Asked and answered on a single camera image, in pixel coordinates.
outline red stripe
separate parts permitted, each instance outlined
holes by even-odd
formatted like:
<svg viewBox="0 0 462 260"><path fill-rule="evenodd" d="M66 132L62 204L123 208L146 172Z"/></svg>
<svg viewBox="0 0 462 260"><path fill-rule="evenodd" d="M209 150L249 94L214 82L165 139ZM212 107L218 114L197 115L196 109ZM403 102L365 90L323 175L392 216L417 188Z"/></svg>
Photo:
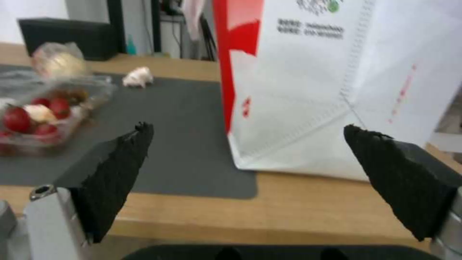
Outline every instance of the red stripe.
<svg viewBox="0 0 462 260"><path fill-rule="evenodd" d="M228 31L229 10L228 2L247 11L247 16L241 25ZM218 38L218 54L221 67L222 99L225 111L226 133L231 129L231 116L235 100L234 81L231 71L230 50L243 50L248 54L256 55L258 45L258 32L260 29L263 0L214 0L215 26ZM239 23L240 10L232 10L233 21Z"/></svg>

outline white shopping bag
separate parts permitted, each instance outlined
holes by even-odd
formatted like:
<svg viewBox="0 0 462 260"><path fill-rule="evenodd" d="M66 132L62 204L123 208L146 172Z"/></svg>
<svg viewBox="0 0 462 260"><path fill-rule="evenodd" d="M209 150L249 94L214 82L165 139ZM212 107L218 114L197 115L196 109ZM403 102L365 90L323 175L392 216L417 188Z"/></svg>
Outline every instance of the white shopping bag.
<svg viewBox="0 0 462 260"><path fill-rule="evenodd" d="M355 124L424 146L462 81L459 0L215 0L238 168L365 180Z"/></svg>

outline black speaker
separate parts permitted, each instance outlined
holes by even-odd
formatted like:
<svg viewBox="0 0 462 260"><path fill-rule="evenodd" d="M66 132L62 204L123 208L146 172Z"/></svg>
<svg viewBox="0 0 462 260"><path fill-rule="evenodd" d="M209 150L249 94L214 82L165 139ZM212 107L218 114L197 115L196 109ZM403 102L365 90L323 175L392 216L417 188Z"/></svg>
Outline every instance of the black speaker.
<svg viewBox="0 0 462 260"><path fill-rule="evenodd" d="M52 18L18 22L29 56L47 42L74 42L90 61L105 61L117 54L116 31L110 24Z"/></svg>

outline teal bottle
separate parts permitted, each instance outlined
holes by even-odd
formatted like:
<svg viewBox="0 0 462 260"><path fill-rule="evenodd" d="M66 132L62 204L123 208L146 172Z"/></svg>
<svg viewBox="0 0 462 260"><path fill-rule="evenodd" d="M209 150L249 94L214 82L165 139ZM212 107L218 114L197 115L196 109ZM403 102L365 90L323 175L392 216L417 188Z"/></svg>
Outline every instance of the teal bottle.
<svg viewBox="0 0 462 260"><path fill-rule="evenodd" d="M136 55L136 46L133 43L133 38L131 34L128 35L127 53L130 55Z"/></svg>

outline clear plastic box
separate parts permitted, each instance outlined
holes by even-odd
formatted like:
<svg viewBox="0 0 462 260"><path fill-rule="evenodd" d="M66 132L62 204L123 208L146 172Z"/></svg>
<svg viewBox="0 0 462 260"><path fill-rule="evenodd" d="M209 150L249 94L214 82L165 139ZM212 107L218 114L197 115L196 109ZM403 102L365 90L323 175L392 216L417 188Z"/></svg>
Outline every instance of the clear plastic box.
<svg viewBox="0 0 462 260"><path fill-rule="evenodd" d="M84 90L88 96L79 105L71 107L71 115L53 123L58 131L48 136L36 136L17 132L12 136L0 136L0 156L17 154L43 154L64 144L91 110L109 101L116 86L109 76L83 76L73 79L43 81L31 71L12 71L0 74L0 118L8 104L22 106L37 97L50 97L69 90ZM0 120L0 130L6 130Z"/></svg>

